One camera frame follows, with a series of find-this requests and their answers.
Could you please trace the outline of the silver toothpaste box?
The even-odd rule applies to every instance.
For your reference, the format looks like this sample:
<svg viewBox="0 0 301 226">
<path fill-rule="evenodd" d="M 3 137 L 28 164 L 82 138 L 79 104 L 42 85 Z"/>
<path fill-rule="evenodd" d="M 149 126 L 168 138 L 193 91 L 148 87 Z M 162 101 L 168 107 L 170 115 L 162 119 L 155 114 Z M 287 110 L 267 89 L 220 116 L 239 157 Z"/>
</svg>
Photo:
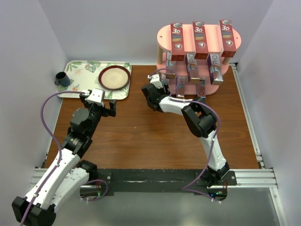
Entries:
<svg viewBox="0 0 301 226">
<path fill-rule="evenodd" d="M 200 81 L 197 60 L 195 59 L 195 55 L 192 53 L 186 54 L 185 57 L 187 76 L 189 84 L 198 84 Z"/>
<path fill-rule="evenodd" d="M 184 99 L 185 97 L 185 77 L 179 76 L 176 80 L 176 97 Z"/>
<path fill-rule="evenodd" d="M 166 69 L 166 78 L 175 79 L 176 61 L 172 60 L 172 54 L 170 52 L 166 52 Z"/>
<path fill-rule="evenodd" d="M 211 85 L 221 85 L 223 83 L 223 75 L 219 55 L 209 54 L 207 65 Z"/>
<path fill-rule="evenodd" d="M 197 84 L 197 96 L 206 98 L 206 80 L 200 80 Z"/>
</svg>

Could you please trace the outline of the pink three-tier shelf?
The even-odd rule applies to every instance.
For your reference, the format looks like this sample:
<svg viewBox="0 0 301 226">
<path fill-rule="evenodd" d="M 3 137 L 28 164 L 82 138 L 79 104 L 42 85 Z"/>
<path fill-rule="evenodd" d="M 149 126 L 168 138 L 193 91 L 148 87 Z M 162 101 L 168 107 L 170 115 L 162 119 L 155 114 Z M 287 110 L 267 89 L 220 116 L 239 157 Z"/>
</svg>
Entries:
<svg viewBox="0 0 301 226">
<path fill-rule="evenodd" d="M 195 44 L 193 37 L 193 25 L 191 24 L 182 24 L 183 29 L 183 40 L 184 40 L 184 50 L 185 57 L 186 54 L 192 53 L 195 55 Z M 221 62 L 222 75 L 227 72 L 229 67 L 229 61 L 231 58 L 222 57 L 222 38 L 220 31 L 220 22 L 218 24 L 205 24 L 206 31 L 206 40 L 209 54 L 218 54 Z M 235 37 L 235 45 L 238 49 L 241 45 L 241 36 L 240 34 L 233 29 Z M 157 69 L 159 74 L 166 74 L 166 52 L 171 53 L 171 29 L 170 24 L 161 28 L 157 33 L 157 42 L 158 42 L 158 54 L 157 54 Z M 220 85 L 211 85 L 209 78 L 209 70 L 206 60 L 197 60 L 198 73 L 200 80 L 206 80 L 206 96 L 215 93 Z M 170 89 L 176 90 L 176 80 L 179 76 L 185 77 L 185 96 L 186 95 L 197 95 L 197 84 L 189 84 L 185 58 L 183 61 L 176 61 L 176 71 L 175 79 L 167 79 Z"/>
</svg>

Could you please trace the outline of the red toothpaste box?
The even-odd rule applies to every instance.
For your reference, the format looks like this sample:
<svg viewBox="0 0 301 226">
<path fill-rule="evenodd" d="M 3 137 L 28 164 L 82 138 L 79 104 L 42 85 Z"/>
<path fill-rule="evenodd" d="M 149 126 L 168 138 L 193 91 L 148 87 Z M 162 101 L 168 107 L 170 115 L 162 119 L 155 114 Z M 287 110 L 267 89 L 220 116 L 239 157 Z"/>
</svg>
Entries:
<svg viewBox="0 0 301 226">
<path fill-rule="evenodd" d="M 193 25 L 193 37 L 195 44 L 195 59 L 206 60 L 209 51 L 206 40 L 206 31 L 204 22 L 192 23 Z"/>
<path fill-rule="evenodd" d="M 171 60 L 183 61 L 185 58 L 182 23 L 171 23 Z"/>
<path fill-rule="evenodd" d="M 230 20 L 219 20 L 219 22 L 222 38 L 221 56 L 232 58 L 237 51 L 232 23 Z"/>
</svg>

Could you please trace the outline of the blue toothpaste box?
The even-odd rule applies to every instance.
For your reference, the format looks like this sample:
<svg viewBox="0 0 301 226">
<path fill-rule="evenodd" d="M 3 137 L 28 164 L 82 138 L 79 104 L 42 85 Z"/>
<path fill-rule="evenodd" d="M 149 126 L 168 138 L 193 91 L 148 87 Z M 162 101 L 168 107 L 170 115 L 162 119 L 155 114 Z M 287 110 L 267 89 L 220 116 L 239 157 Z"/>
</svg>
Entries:
<svg viewBox="0 0 301 226">
<path fill-rule="evenodd" d="M 167 80 L 165 74 L 161 74 L 161 83 L 163 85 L 164 92 L 168 93 L 169 92 L 169 85 L 168 85 L 168 80 Z"/>
</svg>

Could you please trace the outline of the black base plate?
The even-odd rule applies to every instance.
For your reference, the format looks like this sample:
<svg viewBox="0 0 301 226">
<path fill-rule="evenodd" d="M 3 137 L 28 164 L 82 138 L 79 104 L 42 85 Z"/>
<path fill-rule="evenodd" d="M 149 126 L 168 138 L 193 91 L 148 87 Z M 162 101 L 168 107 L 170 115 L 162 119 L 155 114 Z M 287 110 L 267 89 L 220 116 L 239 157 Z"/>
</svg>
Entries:
<svg viewBox="0 0 301 226">
<path fill-rule="evenodd" d="M 116 192 L 180 193 L 201 173 L 200 169 L 98 169 L 97 178 L 109 185 L 107 196 Z M 188 188 L 223 200 L 228 186 L 236 186 L 234 171 L 217 180 L 208 170 Z"/>
</svg>

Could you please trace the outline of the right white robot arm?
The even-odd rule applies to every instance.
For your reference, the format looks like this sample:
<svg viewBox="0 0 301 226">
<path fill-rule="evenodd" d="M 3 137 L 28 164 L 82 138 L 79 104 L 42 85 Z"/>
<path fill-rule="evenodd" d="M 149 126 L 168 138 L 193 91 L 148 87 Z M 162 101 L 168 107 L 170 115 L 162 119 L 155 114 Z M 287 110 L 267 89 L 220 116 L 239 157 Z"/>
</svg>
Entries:
<svg viewBox="0 0 301 226">
<path fill-rule="evenodd" d="M 174 113 L 184 117 L 190 132 L 200 139 L 206 153 L 205 168 L 210 172 L 210 181 L 220 185 L 226 180 L 226 174 L 230 170 L 217 138 L 221 126 L 220 117 L 211 107 L 204 104 L 201 98 L 173 98 L 168 90 L 164 90 L 167 87 L 168 85 L 156 87 L 152 83 L 142 86 L 141 90 L 148 107 L 154 111 Z"/>
</svg>

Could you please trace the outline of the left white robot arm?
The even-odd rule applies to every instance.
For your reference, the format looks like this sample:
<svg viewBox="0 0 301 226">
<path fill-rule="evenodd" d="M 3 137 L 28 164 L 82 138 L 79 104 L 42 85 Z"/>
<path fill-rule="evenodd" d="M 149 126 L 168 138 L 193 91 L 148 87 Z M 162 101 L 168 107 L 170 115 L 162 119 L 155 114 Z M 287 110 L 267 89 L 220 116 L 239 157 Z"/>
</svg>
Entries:
<svg viewBox="0 0 301 226">
<path fill-rule="evenodd" d="M 81 185 L 98 181 L 97 166 L 81 158 L 92 144 L 92 136 L 101 117 L 116 115 L 116 100 L 103 103 L 103 94 L 78 92 L 83 108 L 72 114 L 67 136 L 58 153 L 37 184 L 24 196 L 16 197 L 12 208 L 22 226 L 51 226 L 61 205 Z"/>
</svg>

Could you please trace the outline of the brown rimmed beige plate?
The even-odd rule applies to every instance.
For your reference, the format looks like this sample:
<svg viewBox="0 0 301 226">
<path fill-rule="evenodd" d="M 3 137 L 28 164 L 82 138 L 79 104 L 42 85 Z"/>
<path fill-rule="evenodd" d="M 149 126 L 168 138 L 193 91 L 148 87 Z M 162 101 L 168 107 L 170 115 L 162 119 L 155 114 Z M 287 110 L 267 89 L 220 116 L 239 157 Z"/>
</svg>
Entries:
<svg viewBox="0 0 301 226">
<path fill-rule="evenodd" d="M 105 89 L 119 90 L 129 83 L 130 72 L 123 66 L 112 65 L 100 72 L 98 81 Z"/>
</svg>

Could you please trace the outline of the dark blue mug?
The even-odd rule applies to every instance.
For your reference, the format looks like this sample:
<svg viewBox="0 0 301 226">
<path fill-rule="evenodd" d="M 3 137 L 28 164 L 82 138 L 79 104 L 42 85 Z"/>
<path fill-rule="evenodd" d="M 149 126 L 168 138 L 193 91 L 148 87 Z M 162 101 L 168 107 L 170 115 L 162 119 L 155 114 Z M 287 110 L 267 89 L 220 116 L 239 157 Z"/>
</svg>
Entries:
<svg viewBox="0 0 301 226">
<path fill-rule="evenodd" d="M 65 72 L 59 72 L 55 76 L 55 85 L 61 85 L 63 87 L 68 87 L 71 84 L 71 80 Z"/>
</svg>

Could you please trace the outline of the floral serving tray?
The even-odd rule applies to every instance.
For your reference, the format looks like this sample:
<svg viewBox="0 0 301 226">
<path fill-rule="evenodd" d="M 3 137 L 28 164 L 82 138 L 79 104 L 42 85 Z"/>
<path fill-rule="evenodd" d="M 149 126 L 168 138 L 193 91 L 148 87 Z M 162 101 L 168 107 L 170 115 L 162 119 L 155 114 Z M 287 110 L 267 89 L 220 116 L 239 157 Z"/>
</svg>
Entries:
<svg viewBox="0 0 301 226">
<path fill-rule="evenodd" d="M 110 66 L 121 66 L 129 73 L 132 71 L 132 65 L 129 62 L 110 62 L 99 60 L 70 61 L 66 65 L 64 72 L 69 77 L 71 84 L 68 87 L 58 85 L 57 91 L 83 91 L 98 88 L 104 90 L 105 99 L 123 100 L 128 96 L 129 83 L 117 90 L 110 90 L 103 87 L 99 82 L 98 78 L 100 73 Z"/>
</svg>

